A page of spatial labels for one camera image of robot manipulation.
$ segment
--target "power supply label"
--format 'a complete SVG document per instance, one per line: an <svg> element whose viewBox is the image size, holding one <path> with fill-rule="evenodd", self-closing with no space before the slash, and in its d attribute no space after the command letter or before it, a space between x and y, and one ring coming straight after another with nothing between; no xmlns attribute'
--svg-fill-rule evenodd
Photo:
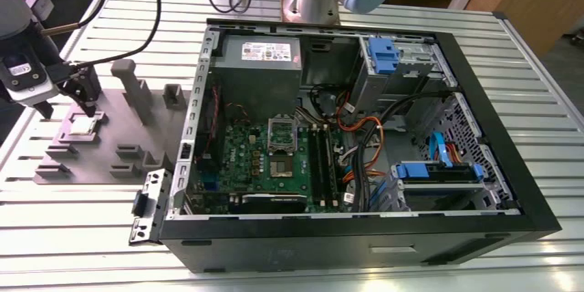
<svg viewBox="0 0 584 292"><path fill-rule="evenodd" d="M245 42L241 46L241 59L244 61L291 62L291 44Z"/></svg>

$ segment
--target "label sticker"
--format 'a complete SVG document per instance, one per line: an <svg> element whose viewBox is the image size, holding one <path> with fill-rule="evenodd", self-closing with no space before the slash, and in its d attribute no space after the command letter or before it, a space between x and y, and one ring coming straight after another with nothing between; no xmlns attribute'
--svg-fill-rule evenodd
<svg viewBox="0 0 584 292"><path fill-rule="evenodd" d="M25 75L29 73L33 69L28 63L20 64L17 66L13 66L12 68L8 68L9 72L15 77L19 75Z"/></svg>
<svg viewBox="0 0 584 292"><path fill-rule="evenodd" d="M349 113L353 113L353 112L355 112L355 106L351 105L348 102L345 103L344 108L345 108L345 110L347 110Z"/></svg>
<svg viewBox="0 0 584 292"><path fill-rule="evenodd" d="M355 201L355 194L345 193L343 201L345 201L345 203L352 203Z"/></svg>
<svg viewBox="0 0 584 292"><path fill-rule="evenodd" d="M291 44L245 42L241 46L241 59L244 61L291 62Z"/></svg>

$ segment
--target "expansion slot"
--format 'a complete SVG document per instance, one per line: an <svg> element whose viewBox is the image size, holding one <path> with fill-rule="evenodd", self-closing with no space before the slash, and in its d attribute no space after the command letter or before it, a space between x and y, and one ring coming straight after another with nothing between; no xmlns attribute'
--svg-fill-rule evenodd
<svg viewBox="0 0 584 292"><path fill-rule="evenodd" d="M332 154L328 152L331 149L328 143L328 129L319 131L319 160L320 160L320 172L324 190L324 197L327 204L332 205L332 186L331 186L331 165L332 165Z"/></svg>
<svg viewBox="0 0 584 292"><path fill-rule="evenodd" d="M319 158L319 131L311 130L308 133L308 161L311 164L311 188L312 188L312 202L319 205L324 203L323 198L323 180L320 170L320 158Z"/></svg>

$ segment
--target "slotted table surface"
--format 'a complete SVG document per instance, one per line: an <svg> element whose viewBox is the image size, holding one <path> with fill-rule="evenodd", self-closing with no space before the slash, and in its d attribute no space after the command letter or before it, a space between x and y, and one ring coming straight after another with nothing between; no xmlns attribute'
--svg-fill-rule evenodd
<svg viewBox="0 0 584 292"><path fill-rule="evenodd" d="M163 2L155 41L132 59L151 89L180 83L189 90L207 18L277 21L279 0L253 0L240 16L217 14L207 0ZM155 7L155 0L108 0L99 18L72 35L63 57L83 61L137 48L149 33ZM0 149L0 287L64 289L65 284L75 291L584 289L583 117L508 22L491 13L395 6L381 6L367 15L341 8L340 18L343 25L455 35L563 231L459 266L192 274L164 246L127 245L139 186L32 182L71 104L68 98L56 97L53 118L43 120L27 109ZM97 66L103 87L121 88L108 69L109 64Z"/></svg>

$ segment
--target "green motherboard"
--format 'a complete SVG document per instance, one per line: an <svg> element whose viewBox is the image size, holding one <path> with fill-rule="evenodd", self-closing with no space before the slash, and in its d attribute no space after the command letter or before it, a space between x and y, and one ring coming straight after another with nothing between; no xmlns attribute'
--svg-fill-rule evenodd
<svg viewBox="0 0 584 292"><path fill-rule="evenodd" d="M305 213L340 212L332 150L341 135L328 129L295 129L296 133L289 128L287 132L280 126L271 131L268 125L245 123L227 127L221 168L212 183L205 183L205 192L192 198L199 211L229 214L233 198L269 194L303 196ZM273 145L289 143L295 151L273 150Z"/></svg>
<svg viewBox="0 0 584 292"><path fill-rule="evenodd" d="M271 177L268 126L243 124L228 126L224 142L224 167L219 173L219 190L292 191L309 197L308 130L299 128L297 136L297 151L292 156L292 177Z"/></svg>

